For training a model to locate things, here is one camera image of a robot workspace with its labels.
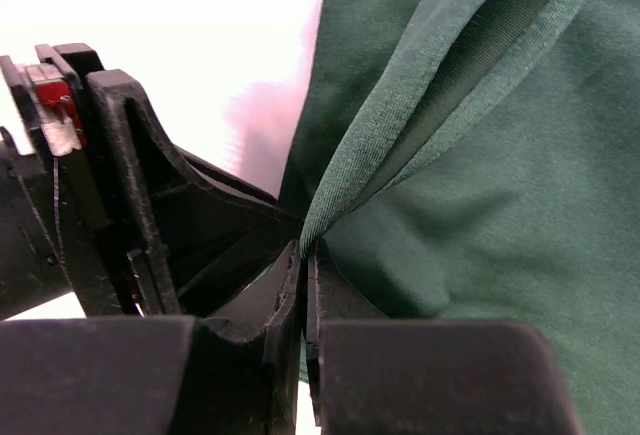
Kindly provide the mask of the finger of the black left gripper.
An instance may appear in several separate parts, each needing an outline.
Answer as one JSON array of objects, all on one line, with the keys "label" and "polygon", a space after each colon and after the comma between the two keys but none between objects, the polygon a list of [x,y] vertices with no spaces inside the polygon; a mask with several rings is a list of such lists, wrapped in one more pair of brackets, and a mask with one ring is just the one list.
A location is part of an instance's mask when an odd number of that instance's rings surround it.
[{"label": "finger of the black left gripper", "polygon": [[141,84],[122,70],[86,77],[153,314],[209,315],[298,237],[269,195],[175,146]]}]

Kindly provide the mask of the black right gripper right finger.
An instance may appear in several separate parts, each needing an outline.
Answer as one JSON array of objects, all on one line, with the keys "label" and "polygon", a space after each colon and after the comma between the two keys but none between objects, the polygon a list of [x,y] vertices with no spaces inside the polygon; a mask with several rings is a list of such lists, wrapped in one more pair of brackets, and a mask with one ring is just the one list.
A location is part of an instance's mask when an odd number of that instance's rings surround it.
[{"label": "black right gripper right finger", "polygon": [[338,270],[307,261],[306,367],[325,434],[579,434],[554,352],[507,320],[390,319]]}]

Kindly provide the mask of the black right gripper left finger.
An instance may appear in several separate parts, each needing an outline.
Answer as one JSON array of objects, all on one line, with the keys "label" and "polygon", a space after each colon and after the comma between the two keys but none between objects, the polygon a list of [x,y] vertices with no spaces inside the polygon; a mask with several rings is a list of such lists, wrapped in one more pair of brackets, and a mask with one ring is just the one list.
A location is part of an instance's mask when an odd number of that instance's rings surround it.
[{"label": "black right gripper left finger", "polygon": [[1,326],[5,434],[291,434],[299,245],[213,316]]}]

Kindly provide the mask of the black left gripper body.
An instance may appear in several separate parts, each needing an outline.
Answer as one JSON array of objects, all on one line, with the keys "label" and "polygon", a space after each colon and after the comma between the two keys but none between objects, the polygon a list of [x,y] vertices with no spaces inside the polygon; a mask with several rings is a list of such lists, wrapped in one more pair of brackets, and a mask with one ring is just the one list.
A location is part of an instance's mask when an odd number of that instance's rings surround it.
[{"label": "black left gripper body", "polygon": [[37,62],[1,59],[30,154],[1,130],[1,316],[72,293],[88,315],[145,313],[144,244],[86,77],[103,70],[85,43],[41,44]]}]

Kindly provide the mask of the dark green cloth napkin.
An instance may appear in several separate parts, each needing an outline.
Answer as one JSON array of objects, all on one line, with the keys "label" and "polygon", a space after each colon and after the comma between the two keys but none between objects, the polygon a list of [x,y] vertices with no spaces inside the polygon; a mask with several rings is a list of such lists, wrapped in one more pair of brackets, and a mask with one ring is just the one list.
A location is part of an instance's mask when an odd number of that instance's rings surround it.
[{"label": "dark green cloth napkin", "polygon": [[374,305],[552,343],[639,430],[639,0],[322,0],[279,200]]}]

